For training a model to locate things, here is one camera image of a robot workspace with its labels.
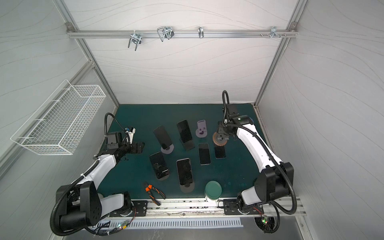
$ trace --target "led light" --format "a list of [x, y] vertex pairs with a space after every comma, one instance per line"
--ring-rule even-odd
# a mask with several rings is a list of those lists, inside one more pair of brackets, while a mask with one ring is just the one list
[[267, 217], [267, 216], [263, 217], [263, 219], [262, 219], [262, 223], [263, 223], [264, 225], [267, 225], [267, 223], [268, 223], [268, 217]]

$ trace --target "orange-handled pliers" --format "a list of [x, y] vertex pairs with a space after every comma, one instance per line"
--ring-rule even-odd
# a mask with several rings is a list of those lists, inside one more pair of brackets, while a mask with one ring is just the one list
[[153, 185], [148, 184], [147, 182], [144, 182], [144, 187], [145, 187], [145, 191], [149, 194], [149, 197], [151, 198], [152, 202], [154, 202], [157, 206], [160, 206], [161, 203], [160, 203], [159, 201], [157, 201], [157, 200], [153, 197], [151, 190], [155, 190], [158, 194], [161, 195], [161, 197], [162, 197], [163, 199], [166, 198], [165, 194], [164, 194], [162, 191], [160, 191], [159, 189], [155, 188]]

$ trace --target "metal hook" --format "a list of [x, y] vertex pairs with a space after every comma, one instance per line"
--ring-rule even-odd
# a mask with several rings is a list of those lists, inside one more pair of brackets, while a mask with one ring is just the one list
[[136, 46], [135, 46], [135, 51], [136, 51], [138, 45], [141, 44], [141, 36], [137, 33], [131, 34], [131, 37], [130, 37], [129, 42], [128, 42], [128, 48], [131, 45], [131, 43], [136, 44]]
[[199, 32], [199, 38], [203, 38], [204, 37], [204, 29], [203, 29], [203, 27], [200, 26], [197, 30]]
[[161, 26], [157, 29], [157, 33], [161, 41], [164, 41], [166, 37], [169, 40], [175, 35], [171, 26]]
[[273, 37], [278, 37], [279, 38], [279, 37], [281, 37], [281, 35], [276, 33], [276, 30], [277, 30], [277, 28], [275, 26], [273, 26], [272, 29], [271, 29], [271, 33], [268, 34], [268, 36], [270, 38], [273, 38]]

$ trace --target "smartphone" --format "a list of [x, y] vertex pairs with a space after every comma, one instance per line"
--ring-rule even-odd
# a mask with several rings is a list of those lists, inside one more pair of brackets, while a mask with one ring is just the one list
[[180, 185], [193, 183], [191, 161], [189, 158], [176, 161]]
[[214, 144], [215, 158], [225, 158], [225, 147]]
[[201, 165], [211, 164], [211, 155], [209, 153], [208, 143], [200, 143], [199, 147], [199, 160]]
[[149, 156], [149, 160], [151, 161], [157, 179], [161, 179], [169, 175], [169, 169], [161, 152]]
[[157, 140], [159, 141], [161, 147], [163, 149], [169, 148], [170, 145], [172, 145], [172, 140], [170, 139], [165, 127], [163, 125], [157, 127], [155, 130], [153, 130], [153, 133], [155, 134]]
[[191, 130], [189, 129], [189, 125], [188, 125], [187, 120], [183, 120], [181, 122], [178, 122], [177, 123], [177, 129], [179, 130], [181, 141], [183, 143], [186, 143], [189, 140], [192, 140], [192, 134], [191, 134]]

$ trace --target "white wire basket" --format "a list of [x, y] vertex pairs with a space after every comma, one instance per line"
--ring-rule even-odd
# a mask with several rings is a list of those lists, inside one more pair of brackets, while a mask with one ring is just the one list
[[[54, 93], [59, 97], [51, 100]], [[38, 155], [72, 155], [105, 94], [99, 85], [71, 85], [67, 80], [54, 93], [11, 140]]]

